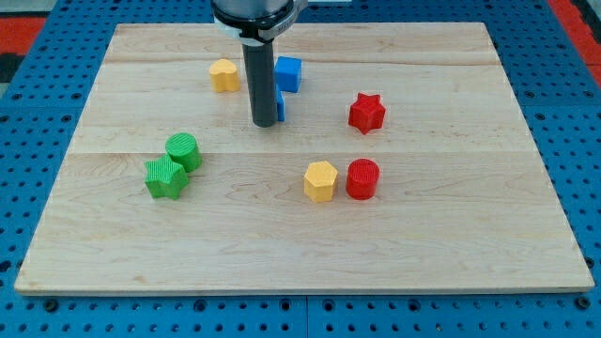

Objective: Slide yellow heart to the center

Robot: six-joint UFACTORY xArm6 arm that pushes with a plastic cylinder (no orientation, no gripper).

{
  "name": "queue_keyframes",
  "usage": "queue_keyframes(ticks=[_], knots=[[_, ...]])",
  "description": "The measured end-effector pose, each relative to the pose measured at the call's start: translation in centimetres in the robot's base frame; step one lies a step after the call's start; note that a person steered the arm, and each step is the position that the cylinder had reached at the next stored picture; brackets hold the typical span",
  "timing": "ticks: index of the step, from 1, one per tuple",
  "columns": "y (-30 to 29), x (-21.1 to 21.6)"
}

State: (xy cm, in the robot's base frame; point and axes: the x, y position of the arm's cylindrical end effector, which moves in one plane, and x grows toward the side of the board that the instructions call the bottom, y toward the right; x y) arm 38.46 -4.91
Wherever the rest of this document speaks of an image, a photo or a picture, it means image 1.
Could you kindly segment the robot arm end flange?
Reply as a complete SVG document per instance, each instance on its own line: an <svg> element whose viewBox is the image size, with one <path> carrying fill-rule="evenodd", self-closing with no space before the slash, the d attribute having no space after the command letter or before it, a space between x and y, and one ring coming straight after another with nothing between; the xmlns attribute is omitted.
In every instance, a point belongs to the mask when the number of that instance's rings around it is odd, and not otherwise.
<svg viewBox="0 0 601 338"><path fill-rule="evenodd" d="M243 45L272 43L298 19L307 0L211 0L216 26Z"/></svg>

